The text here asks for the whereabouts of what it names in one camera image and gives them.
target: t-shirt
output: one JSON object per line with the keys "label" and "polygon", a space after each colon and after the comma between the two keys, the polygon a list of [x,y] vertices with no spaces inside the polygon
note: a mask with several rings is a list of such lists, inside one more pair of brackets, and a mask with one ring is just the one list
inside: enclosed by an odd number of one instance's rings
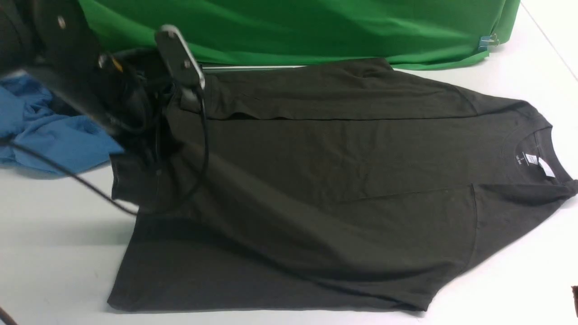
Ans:
{"label": "t-shirt", "polygon": [[[382,59],[210,75],[206,108],[203,186],[137,218],[114,308],[424,311],[578,191],[530,104]],[[186,145],[159,172],[112,157],[114,195],[141,210],[201,165],[198,107],[167,116]]]}

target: white surface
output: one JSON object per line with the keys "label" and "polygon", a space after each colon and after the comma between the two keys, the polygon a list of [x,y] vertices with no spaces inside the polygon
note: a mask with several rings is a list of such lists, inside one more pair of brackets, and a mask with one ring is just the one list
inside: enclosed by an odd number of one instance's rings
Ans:
{"label": "white surface", "polygon": [[[512,40],[475,67],[412,72],[526,99],[554,125],[554,147],[578,177],[578,82],[521,9]],[[85,174],[110,191],[109,167]],[[578,200],[436,296],[426,313],[255,311],[122,314],[106,305],[134,220],[71,179],[0,169],[0,305],[21,325],[576,324]]]}
{"label": "white surface", "polygon": [[522,5],[578,78],[578,1],[522,0]]}

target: green fabric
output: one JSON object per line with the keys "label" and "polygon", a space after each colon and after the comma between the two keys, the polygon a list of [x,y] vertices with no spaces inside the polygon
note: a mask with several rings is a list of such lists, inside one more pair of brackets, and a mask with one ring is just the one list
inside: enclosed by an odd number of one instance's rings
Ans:
{"label": "green fabric", "polygon": [[154,46],[163,24],[181,29],[198,60],[308,65],[385,57],[399,68],[481,61],[480,37],[510,38],[520,0],[80,0],[111,51]]}

